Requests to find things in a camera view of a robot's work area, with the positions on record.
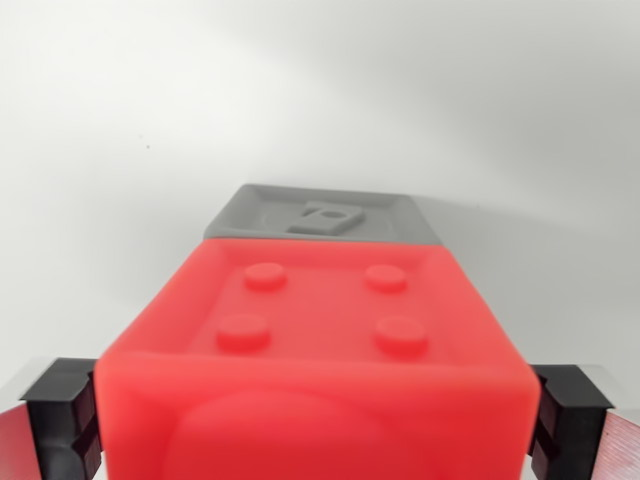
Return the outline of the black-padded silver gripper left finger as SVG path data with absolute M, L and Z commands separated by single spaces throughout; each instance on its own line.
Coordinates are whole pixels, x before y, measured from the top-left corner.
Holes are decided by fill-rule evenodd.
M 36 358 L 1 388 L 3 479 L 92 479 L 102 445 L 86 358 Z

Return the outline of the black-padded silver gripper right finger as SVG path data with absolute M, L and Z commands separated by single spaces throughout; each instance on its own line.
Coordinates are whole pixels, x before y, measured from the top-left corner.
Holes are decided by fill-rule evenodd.
M 529 455 L 538 479 L 637 479 L 639 401 L 595 365 L 535 365 L 541 398 Z

